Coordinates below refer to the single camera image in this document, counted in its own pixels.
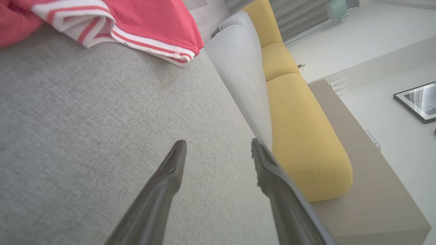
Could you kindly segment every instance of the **curtain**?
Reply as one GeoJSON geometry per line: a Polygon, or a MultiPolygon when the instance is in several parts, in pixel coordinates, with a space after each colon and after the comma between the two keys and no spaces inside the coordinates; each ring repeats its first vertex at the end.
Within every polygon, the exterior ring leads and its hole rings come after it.
{"type": "MultiPolygon", "coordinates": [[[[225,0],[230,14],[236,13],[252,0],[225,0]]],[[[284,42],[329,20],[329,0],[269,0],[284,42]]],[[[359,6],[359,0],[346,0],[348,8],[359,6]]]]}

